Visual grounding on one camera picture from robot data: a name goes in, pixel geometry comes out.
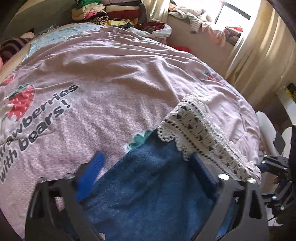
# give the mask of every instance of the pillow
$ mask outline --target pillow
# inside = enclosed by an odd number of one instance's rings
[[[0,56],[3,60],[3,64],[5,64],[13,55],[20,51],[31,40],[31,38],[21,37],[5,40],[0,48]]]

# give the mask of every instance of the folded clothes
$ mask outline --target folded clothes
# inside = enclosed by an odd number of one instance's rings
[[[128,29],[128,28],[132,28],[133,25],[131,25],[130,23],[127,23],[125,25],[120,25],[120,26],[114,26],[114,27],[118,27],[118,28],[122,28],[122,29]]]
[[[91,11],[95,7],[103,7],[102,9],[105,9],[105,6],[103,6],[103,4],[98,5],[98,3],[95,2],[95,3],[85,5],[84,7],[80,8],[80,9],[76,9],[76,8],[72,9],[71,10],[72,16],[78,17],[79,15],[83,14],[84,12]]]
[[[94,8],[93,8],[91,11],[89,11],[89,12],[103,12],[103,13],[106,13],[104,10],[100,9],[100,7],[98,7],[98,8],[94,7]],[[84,12],[83,14],[80,14],[80,15],[77,16],[77,17],[74,17],[74,16],[72,15],[72,19],[73,19],[74,21],[80,21],[80,20],[83,20],[83,19],[85,19],[86,15],[87,15],[89,12]]]
[[[126,10],[139,10],[139,7],[130,7],[130,6],[106,6],[106,12],[115,12],[115,11],[126,11]]]
[[[97,18],[97,17],[107,17],[107,16],[108,14],[104,10],[101,10],[100,12],[88,12],[85,15],[84,20],[88,20],[90,18]]]
[[[102,0],[80,0],[79,4],[77,5],[76,9],[80,9],[84,7],[85,5],[91,4],[91,3],[97,3],[100,4]]]
[[[109,4],[105,4],[105,6],[130,6],[130,7],[136,7],[136,6],[140,6],[141,2],[140,1],[134,1],[134,2],[120,2],[120,3],[109,3]]]
[[[140,8],[139,10],[141,11],[141,17],[139,17],[138,24],[146,23],[147,22],[147,15],[146,15],[145,5],[142,2],[140,2],[139,8]]]
[[[91,23],[94,23],[94,24],[97,24],[97,25],[102,25],[106,22],[108,22],[108,17],[96,17],[94,19],[89,19],[88,22],[91,22]]]
[[[92,15],[88,19],[85,19],[85,20],[90,21],[90,20],[94,20],[98,17],[107,17],[109,19],[108,14],[105,11],[102,11],[102,12],[97,12],[95,15]]]
[[[109,19],[130,19],[133,20],[141,16],[140,10],[125,10],[125,11],[115,11],[108,13]]]
[[[127,2],[138,2],[139,0],[102,0],[103,5],[114,4],[114,3],[127,3]]]
[[[155,27],[154,30],[161,30],[164,28],[165,24],[160,22],[147,22],[147,23],[135,25],[134,28],[144,31],[143,29],[145,29],[148,26],[154,26]]]
[[[126,25],[127,23],[131,24],[132,26],[136,25],[138,22],[138,19],[134,20],[129,20],[129,19],[124,19],[124,20],[108,20],[104,26],[121,26],[121,25]]]

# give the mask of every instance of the strawberry print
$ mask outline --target strawberry print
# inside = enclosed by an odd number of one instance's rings
[[[35,89],[32,85],[26,84],[20,86],[9,97],[9,104],[13,104],[11,111],[7,113],[7,117],[10,119],[13,115],[16,115],[18,121],[29,109],[35,95]]]
[[[9,84],[12,80],[13,80],[13,75],[12,76],[10,76],[9,78],[7,78],[6,80],[4,80],[4,83],[5,84]]]
[[[212,80],[215,81],[218,85],[220,86],[225,86],[224,84],[222,84],[220,81],[216,80],[209,72],[204,72],[204,74],[207,76],[208,80]]]

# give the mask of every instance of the beige curtain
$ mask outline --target beige curtain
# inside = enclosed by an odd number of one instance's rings
[[[296,43],[278,13],[261,0],[247,36],[219,71],[253,106],[262,109],[296,67]]]
[[[170,0],[143,0],[142,2],[146,7],[148,21],[166,23]]]

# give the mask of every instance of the stack of clothes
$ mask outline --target stack of clothes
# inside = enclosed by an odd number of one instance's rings
[[[77,7],[72,9],[74,21],[92,22],[98,25],[108,21],[102,0],[76,0]]]
[[[103,26],[128,29],[147,22],[146,9],[140,0],[76,0],[72,19]]]

